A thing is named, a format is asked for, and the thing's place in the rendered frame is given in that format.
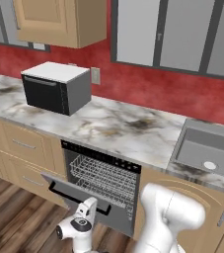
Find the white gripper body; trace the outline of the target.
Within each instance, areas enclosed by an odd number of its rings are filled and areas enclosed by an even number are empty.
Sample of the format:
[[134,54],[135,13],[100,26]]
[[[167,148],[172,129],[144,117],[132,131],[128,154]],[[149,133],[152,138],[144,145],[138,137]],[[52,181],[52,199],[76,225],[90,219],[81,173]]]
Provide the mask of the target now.
[[91,197],[80,204],[80,213],[86,219],[94,219],[96,215],[98,200]]

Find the grey dishwasher door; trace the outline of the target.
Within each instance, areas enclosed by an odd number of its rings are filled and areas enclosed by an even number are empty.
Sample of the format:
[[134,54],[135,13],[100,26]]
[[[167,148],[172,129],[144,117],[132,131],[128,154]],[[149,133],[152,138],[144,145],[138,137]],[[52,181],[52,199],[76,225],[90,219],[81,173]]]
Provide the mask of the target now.
[[[126,209],[114,205],[101,197],[97,197],[96,195],[87,193],[81,187],[76,186],[69,182],[62,181],[61,179],[51,176],[47,173],[42,172],[41,176],[47,181],[49,185],[51,184],[52,181],[54,181],[56,183],[54,188],[57,191],[63,192],[71,197],[81,200],[82,203],[87,199],[94,197],[98,200],[97,208],[99,209],[105,210],[108,207],[108,205],[111,205],[112,209],[109,215],[103,215],[99,212],[96,212],[96,221],[99,221],[105,224],[106,226],[111,227],[112,229],[118,230],[119,232],[129,237],[133,235],[133,222],[128,218]],[[79,205],[78,203],[67,200],[63,197],[61,198],[64,201],[65,205],[67,205],[74,211],[77,209]]]

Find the black dishwasher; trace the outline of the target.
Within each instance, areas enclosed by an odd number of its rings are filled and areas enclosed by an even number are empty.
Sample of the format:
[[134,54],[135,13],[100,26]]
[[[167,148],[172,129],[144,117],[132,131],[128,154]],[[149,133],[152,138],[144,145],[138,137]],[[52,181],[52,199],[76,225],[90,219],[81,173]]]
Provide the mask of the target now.
[[84,155],[89,158],[92,158],[101,162],[105,162],[109,165],[131,172],[136,176],[136,188],[135,188],[135,193],[134,193],[133,212],[128,213],[126,211],[128,218],[133,222],[133,232],[134,232],[135,214],[136,214],[136,206],[137,206],[137,194],[138,194],[138,189],[139,189],[141,166],[138,164],[102,153],[100,151],[96,151],[91,148],[87,148],[85,146],[81,146],[81,145],[66,141],[66,140],[61,141],[61,147],[64,151],[68,181],[74,185],[76,185],[77,179],[71,175],[70,163],[79,155]]

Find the grey microwave oven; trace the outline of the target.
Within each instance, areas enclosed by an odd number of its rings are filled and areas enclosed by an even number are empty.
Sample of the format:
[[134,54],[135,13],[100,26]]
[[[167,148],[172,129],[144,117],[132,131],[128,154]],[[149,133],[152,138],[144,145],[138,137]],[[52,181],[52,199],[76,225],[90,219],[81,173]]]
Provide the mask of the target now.
[[89,68],[47,61],[21,76],[30,106],[72,116],[91,101]]

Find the grey sink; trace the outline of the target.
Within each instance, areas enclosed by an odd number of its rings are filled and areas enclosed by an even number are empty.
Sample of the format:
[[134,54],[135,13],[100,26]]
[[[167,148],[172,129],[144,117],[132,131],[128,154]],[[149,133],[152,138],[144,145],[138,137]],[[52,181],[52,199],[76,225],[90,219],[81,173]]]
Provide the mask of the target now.
[[186,119],[171,161],[224,176],[224,126]]

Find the beige wall socket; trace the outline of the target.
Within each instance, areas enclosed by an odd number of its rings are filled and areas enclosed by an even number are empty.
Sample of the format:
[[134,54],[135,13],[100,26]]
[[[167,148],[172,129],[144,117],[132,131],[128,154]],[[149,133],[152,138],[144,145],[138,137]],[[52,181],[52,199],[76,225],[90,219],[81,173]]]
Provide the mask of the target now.
[[97,67],[92,67],[91,68],[91,78],[92,78],[92,83],[100,85],[101,84],[101,71]]

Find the wooden wall cupboard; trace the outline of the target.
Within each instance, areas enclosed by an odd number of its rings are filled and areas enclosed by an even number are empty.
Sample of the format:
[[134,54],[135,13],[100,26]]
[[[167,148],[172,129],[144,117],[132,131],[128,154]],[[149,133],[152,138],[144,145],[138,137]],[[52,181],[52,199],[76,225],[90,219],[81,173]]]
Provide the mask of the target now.
[[107,0],[13,0],[18,39],[82,48],[107,38]]

